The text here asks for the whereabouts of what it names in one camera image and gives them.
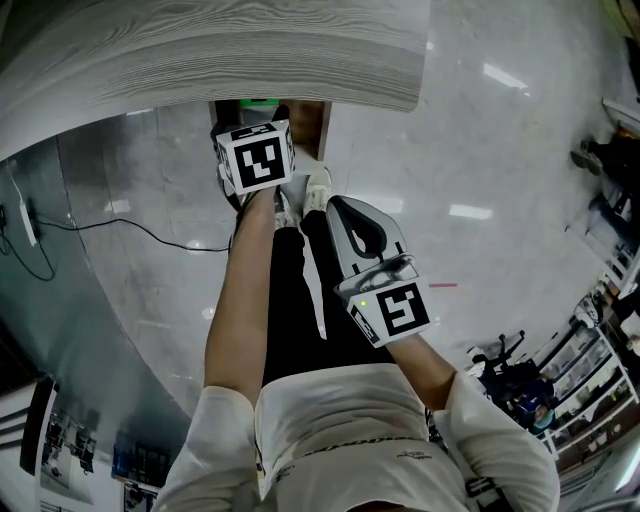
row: white t-shirt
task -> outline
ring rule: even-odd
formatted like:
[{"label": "white t-shirt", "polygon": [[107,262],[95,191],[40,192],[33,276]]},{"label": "white t-shirt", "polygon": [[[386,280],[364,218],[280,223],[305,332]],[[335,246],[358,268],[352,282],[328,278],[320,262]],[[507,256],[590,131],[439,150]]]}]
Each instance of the white t-shirt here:
[{"label": "white t-shirt", "polygon": [[[457,374],[447,403],[458,449],[524,511],[557,508],[547,449]],[[385,501],[467,510],[462,475],[427,441],[424,407],[396,365],[321,370],[241,394],[205,388],[155,510],[345,512]],[[257,486],[255,446],[265,469]]]}]

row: wall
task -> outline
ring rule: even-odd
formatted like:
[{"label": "wall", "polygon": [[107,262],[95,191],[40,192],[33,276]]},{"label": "wall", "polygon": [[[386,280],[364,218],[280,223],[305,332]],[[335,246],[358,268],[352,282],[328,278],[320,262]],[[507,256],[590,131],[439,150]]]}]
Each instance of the wall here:
[{"label": "wall", "polygon": [[[12,169],[40,216],[66,220],[69,204],[55,139],[18,154]],[[11,243],[34,272],[47,275],[43,255],[27,240],[6,162],[0,165],[0,204]],[[123,332],[79,236],[45,231],[42,246],[57,272],[48,283],[29,276],[14,255],[0,257],[0,319],[36,366],[60,384],[56,407],[95,429],[98,448],[106,453],[121,432],[175,454],[188,418]]]}]

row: white object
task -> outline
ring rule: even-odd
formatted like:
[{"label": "white object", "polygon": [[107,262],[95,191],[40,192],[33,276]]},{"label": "white object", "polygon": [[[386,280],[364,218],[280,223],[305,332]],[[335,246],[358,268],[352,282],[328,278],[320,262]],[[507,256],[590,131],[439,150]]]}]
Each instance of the white object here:
[{"label": "white object", "polygon": [[27,211],[27,206],[24,204],[24,201],[20,199],[20,215],[22,216],[22,222],[24,224],[24,229],[27,232],[27,237],[29,238],[29,243],[34,246],[38,243],[38,239],[36,238],[35,233],[33,232],[33,226],[31,225],[31,219],[29,218],[29,212]]},{"label": "white object", "polygon": [[221,175],[242,195],[291,181],[295,150],[289,121],[273,121],[216,137]]},{"label": "white object", "polygon": [[433,308],[426,277],[354,295],[347,305],[347,313],[375,348],[427,329],[432,323],[428,311]]},{"label": "white object", "polygon": [[[557,471],[541,443],[464,375],[456,376],[447,409],[467,460],[494,475],[521,509],[556,509]],[[278,379],[263,388],[255,417],[239,393],[209,387],[155,508],[229,510],[233,503],[233,510],[324,512],[387,501],[468,511],[460,471],[427,435],[424,406],[395,365]],[[256,443],[266,472],[257,508]]]}]

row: shelf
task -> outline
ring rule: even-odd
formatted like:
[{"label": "shelf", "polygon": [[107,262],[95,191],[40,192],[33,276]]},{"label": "shelf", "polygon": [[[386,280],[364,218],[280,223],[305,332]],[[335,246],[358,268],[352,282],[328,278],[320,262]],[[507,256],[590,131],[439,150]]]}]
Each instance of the shelf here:
[{"label": "shelf", "polygon": [[564,377],[567,373],[569,373],[571,371],[571,369],[578,364],[578,361],[580,361],[580,359],[582,359],[585,355],[587,355],[589,353],[589,351],[595,347],[598,343],[598,341],[600,341],[600,336],[596,335],[592,340],[589,340],[587,342],[587,348],[584,351],[581,351],[576,357],[573,358],[573,360],[560,372],[560,374],[553,379],[553,383],[555,384],[556,382],[558,382],[562,377]]},{"label": "shelf", "polygon": [[544,372],[545,368],[553,362],[553,360],[560,352],[562,352],[562,349],[565,347],[565,345],[571,341],[571,339],[576,335],[581,327],[582,326],[577,322],[575,323],[575,325],[570,325],[569,331],[562,337],[562,339],[558,342],[554,349],[540,364],[541,373]]},{"label": "shelf", "polygon": [[589,427],[585,432],[583,432],[582,434],[580,434],[577,437],[574,437],[573,439],[571,439],[570,441],[558,446],[556,448],[556,451],[558,453],[561,453],[565,450],[568,450],[569,448],[571,448],[573,445],[579,443],[580,441],[582,441],[583,439],[589,437],[591,434],[593,434],[596,430],[598,430],[600,427],[602,427],[604,424],[608,423],[614,416],[616,416],[620,411],[622,411],[627,405],[629,405],[631,402],[633,402],[635,400],[633,395],[630,395],[624,402],[621,402],[620,404],[618,404],[616,407],[614,407],[609,414],[607,414],[606,416],[604,416],[603,418],[601,418],[600,420],[598,420],[595,424],[591,425],[591,427]]},{"label": "shelf", "polygon": [[571,418],[564,425],[560,425],[555,430],[549,431],[549,434],[551,436],[556,436],[556,435],[562,433],[564,430],[566,430],[571,425],[573,425],[576,421],[578,421],[580,418],[582,418],[582,416],[584,416],[587,412],[589,412],[589,410],[595,409],[605,398],[611,396],[611,393],[613,393],[618,388],[618,386],[620,386],[620,384],[622,384],[624,381],[625,381],[625,379],[624,379],[624,375],[623,375],[619,379],[617,379],[611,385],[611,387],[607,391],[605,391],[602,394],[602,396],[600,398],[598,398],[595,402],[593,402],[592,404],[589,404],[587,407],[585,407],[584,410],[580,411],[578,414],[576,414],[573,418]]},{"label": "shelf", "polygon": [[580,382],[576,384],[576,386],[567,395],[562,397],[562,399],[560,400],[560,402],[555,408],[558,409],[563,403],[569,400],[572,396],[582,391],[582,389],[589,383],[589,381],[593,379],[593,377],[595,377],[600,372],[600,370],[602,370],[605,367],[605,365],[607,365],[607,363],[609,363],[610,361],[614,361],[614,363],[616,363],[617,365],[617,361],[613,359],[611,354],[609,354],[607,357],[604,357],[602,361],[600,361],[600,363],[598,363],[598,365],[593,370],[591,370],[591,372],[589,372],[588,375],[586,375],[582,380],[580,380]]}]

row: person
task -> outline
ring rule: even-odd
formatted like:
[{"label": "person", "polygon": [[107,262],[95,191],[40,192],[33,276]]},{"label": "person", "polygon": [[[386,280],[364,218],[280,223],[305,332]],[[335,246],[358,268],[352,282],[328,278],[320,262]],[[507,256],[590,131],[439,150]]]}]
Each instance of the person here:
[{"label": "person", "polygon": [[[286,197],[274,218],[274,190],[248,203],[207,339],[204,389],[155,510],[468,510],[458,466],[428,441],[425,407],[447,414],[472,469],[522,510],[555,510],[558,476],[538,440],[422,337],[374,349],[348,316],[333,292],[342,278],[330,193],[328,172],[312,175],[300,223]],[[320,276],[326,339],[298,223]]]},{"label": "person", "polygon": [[611,182],[631,203],[631,218],[625,220],[611,207],[602,194],[598,194],[589,204],[589,210],[596,211],[617,233],[632,254],[640,247],[640,140],[616,135],[608,144],[599,144],[592,137],[580,143],[579,148],[570,152],[571,160],[580,168],[594,175],[604,170]]}]

